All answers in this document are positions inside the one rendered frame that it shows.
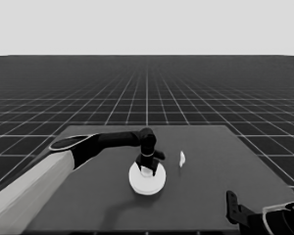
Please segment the large thick white disc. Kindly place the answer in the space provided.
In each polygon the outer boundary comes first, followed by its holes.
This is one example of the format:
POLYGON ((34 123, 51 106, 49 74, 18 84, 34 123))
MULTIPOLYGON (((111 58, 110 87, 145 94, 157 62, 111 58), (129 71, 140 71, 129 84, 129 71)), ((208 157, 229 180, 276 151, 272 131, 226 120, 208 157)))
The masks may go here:
POLYGON ((152 196, 159 193, 165 186, 167 173, 162 164, 158 164, 156 173, 145 166, 139 168, 133 163, 129 168, 128 180, 133 191, 139 195, 152 196))

